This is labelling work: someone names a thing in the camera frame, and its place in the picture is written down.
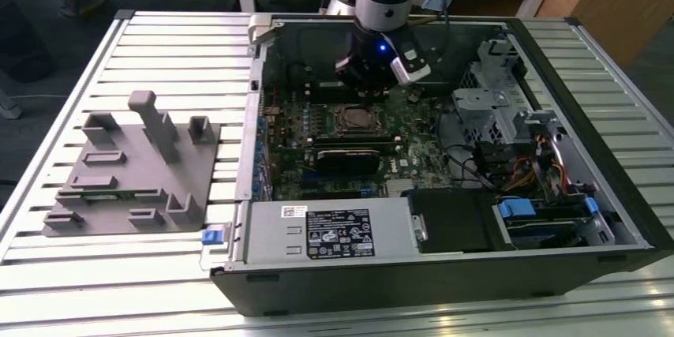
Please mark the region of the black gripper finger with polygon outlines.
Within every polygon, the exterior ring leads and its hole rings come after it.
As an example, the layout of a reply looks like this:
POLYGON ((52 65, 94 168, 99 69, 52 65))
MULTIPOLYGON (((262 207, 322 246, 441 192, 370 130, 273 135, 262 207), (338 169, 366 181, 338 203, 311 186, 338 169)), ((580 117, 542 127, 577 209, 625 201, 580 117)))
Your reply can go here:
POLYGON ((389 99, 389 91, 359 92, 359 103, 362 108, 370 109, 373 106, 383 104, 389 99))

